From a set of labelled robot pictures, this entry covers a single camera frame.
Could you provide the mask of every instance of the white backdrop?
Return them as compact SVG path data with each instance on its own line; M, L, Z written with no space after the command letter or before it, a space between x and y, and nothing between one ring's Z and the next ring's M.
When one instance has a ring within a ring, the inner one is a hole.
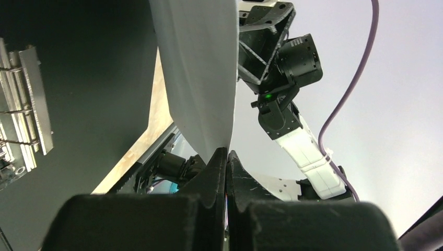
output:
M370 0L296 0L290 37L311 33L323 79L295 103L316 134L351 81L366 44ZM376 42L348 103L325 136L362 201L378 205L401 235L443 195L443 1L382 0ZM244 83L231 148L244 167L302 179L257 121Z

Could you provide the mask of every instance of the silver metal object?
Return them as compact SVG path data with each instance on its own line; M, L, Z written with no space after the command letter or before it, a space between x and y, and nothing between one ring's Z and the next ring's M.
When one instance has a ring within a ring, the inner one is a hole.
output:
M53 148L39 64L35 47L8 53L0 38L0 190L36 168L35 152Z

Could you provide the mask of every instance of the white paper sheet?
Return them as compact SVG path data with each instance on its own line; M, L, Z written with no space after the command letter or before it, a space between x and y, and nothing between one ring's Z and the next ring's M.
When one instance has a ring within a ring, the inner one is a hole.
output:
M236 0L151 0L171 116L209 161L229 147L238 62Z

